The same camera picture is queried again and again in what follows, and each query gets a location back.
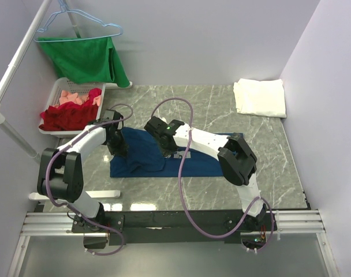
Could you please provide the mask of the blue mickey t shirt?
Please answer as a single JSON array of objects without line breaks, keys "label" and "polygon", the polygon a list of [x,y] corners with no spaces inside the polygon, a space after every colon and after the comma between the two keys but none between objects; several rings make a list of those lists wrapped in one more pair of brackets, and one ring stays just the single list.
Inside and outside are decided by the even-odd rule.
[{"label": "blue mickey t shirt", "polygon": [[[177,177],[185,148],[164,157],[153,139],[145,130],[124,127],[122,130],[128,145],[127,156],[115,156],[110,161],[112,178]],[[221,177],[219,162],[199,151],[190,149],[182,169],[183,177]]]}]

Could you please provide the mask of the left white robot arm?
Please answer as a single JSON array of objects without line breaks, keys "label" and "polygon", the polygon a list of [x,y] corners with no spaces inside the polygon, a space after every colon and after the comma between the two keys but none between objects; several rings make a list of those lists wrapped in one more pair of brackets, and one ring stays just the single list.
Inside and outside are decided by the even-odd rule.
[{"label": "left white robot arm", "polygon": [[82,162],[98,146],[109,153],[126,157],[128,145],[122,134],[124,116],[106,110],[104,117],[91,121],[84,130],[58,148],[46,148],[40,160],[37,191],[57,205],[68,205],[86,217],[85,224],[94,232],[108,225],[103,204],[84,191]]}]

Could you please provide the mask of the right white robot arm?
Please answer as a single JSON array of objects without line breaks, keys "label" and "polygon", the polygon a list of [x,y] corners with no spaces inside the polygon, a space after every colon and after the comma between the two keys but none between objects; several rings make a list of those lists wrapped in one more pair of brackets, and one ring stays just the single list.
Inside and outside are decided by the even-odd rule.
[{"label": "right white robot arm", "polygon": [[224,178],[237,187],[242,211],[247,213],[244,216],[246,227],[257,230],[264,224],[267,206],[257,185],[257,157],[242,135],[213,134],[176,119],[166,123],[155,116],[144,129],[155,139],[164,155],[188,147],[217,160]]}]

